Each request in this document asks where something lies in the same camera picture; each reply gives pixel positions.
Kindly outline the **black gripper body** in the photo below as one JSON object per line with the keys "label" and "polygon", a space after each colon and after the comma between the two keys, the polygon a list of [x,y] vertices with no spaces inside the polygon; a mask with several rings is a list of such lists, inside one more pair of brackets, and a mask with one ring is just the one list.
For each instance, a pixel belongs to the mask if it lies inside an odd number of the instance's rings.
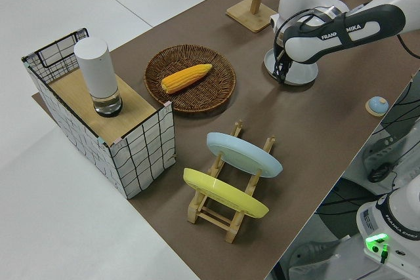
{"label": "black gripper body", "polygon": [[284,50],[284,44],[282,38],[277,38],[274,44],[274,57],[276,61],[283,61],[287,54]]}

